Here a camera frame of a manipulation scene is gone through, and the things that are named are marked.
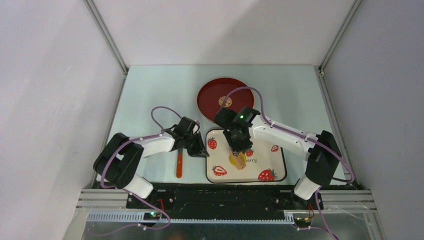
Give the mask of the white strawberry rectangular tray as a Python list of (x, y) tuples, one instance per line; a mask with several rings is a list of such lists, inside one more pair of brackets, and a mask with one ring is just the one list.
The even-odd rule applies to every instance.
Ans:
[(206, 134), (206, 178), (214, 184), (281, 182), (286, 176), (284, 151), (266, 140), (251, 138), (252, 148), (241, 154), (244, 168), (230, 156), (223, 130)]

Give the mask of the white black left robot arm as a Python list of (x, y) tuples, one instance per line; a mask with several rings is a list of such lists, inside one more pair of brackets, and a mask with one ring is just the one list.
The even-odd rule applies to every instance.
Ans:
[(153, 208), (158, 194), (153, 185), (136, 173), (142, 158), (185, 149), (190, 157), (209, 156), (200, 133), (200, 125), (188, 117), (158, 134), (130, 138), (118, 132), (112, 136), (93, 164), (104, 189), (124, 190), (138, 196), (145, 208)]

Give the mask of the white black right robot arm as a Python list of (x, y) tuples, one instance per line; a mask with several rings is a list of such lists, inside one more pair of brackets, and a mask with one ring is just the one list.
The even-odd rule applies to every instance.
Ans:
[(223, 135), (234, 154), (244, 153), (254, 145), (252, 140), (276, 144), (306, 161), (303, 176), (291, 194), (291, 204), (304, 209), (311, 197), (321, 188), (329, 186), (342, 161), (340, 150), (332, 133), (303, 132), (267, 119), (258, 110), (243, 107), (235, 112), (222, 107), (214, 122), (223, 129)]

